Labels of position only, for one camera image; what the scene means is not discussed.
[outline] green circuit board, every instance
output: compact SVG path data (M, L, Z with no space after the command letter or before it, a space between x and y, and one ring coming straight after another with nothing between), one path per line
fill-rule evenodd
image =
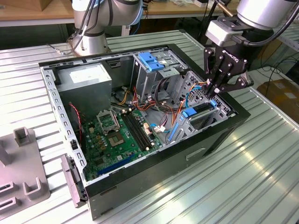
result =
M139 119L140 123L146 123L139 111L133 111L132 114ZM153 139L149 138L154 146L149 151L142 151L122 120L121 115L117 114L116 118L120 129L118 132L109 133L108 135L103 133L97 119L83 124L86 136L84 156L87 161L84 171L88 181L97 178L98 171L110 168L120 162L126 164L162 147L160 140L154 135ZM106 122L107 125L111 125L111 121L105 118L104 126Z

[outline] expansion slot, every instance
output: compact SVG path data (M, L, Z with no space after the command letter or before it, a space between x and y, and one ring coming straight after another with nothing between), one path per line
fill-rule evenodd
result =
M115 164L113 164L113 165L111 165L111 166L109 166L109 167L106 167L106 168L104 168L104 169L102 169L102 170L97 171L97 175L100 176L100 175L102 175L102 174L108 173L108 172L110 172L111 170L114 170L114 169L116 169L116 168L118 168L118 167L121 167L121 166L123 166L123 165L129 163L129 162L131 161L131 158L132 158L132 157L134 157L134 154L133 154L133 155L130 155L128 158L123 159L123 160L121 160L121 161L119 161L119 162L117 162L117 163L115 163Z
M121 118L125 122L127 128L129 129L140 149L142 151L149 150L152 145L148 137L145 135L144 131L140 128L135 117L131 113L128 113L122 114Z

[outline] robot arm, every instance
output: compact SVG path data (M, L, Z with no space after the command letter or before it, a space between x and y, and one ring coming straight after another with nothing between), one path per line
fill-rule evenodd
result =
M280 24L294 6L295 10L287 23L273 34L272 29ZM245 71L262 46L283 33L298 11L299 3L296 0L241 0L237 16L218 17L211 21L206 36L217 46L215 49L204 50L207 95L212 98L216 93L253 85L253 80L246 76ZM228 84L233 76L239 77L234 84Z
M73 0L75 27L83 28L73 39L74 51L82 56L108 52L104 27L137 24L142 6L142 0Z

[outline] cardboard box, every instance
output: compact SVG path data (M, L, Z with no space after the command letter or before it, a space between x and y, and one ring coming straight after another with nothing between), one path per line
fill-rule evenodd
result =
M265 96L268 82L257 90ZM266 96L280 110L299 124L299 89L286 79L271 81Z
M0 0L0 4L43 11L52 0Z

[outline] ribbed metal surface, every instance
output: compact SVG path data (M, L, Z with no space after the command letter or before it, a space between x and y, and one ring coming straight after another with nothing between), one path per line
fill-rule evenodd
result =
M288 29L286 29L285 32L278 37L278 39L288 45L290 48L299 51L299 23L293 22Z
M179 31L116 37L113 51L176 43L202 65L202 47ZM57 45L69 49L66 44ZM0 136L34 128L51 196L3 223L93 223L75 209L59 156L65 153L37 62L60 59L41 46L0 51ZM299 133L296 124L253 90L232 92L251 117L194 166L115 208L94 223L295 223L299 217Z

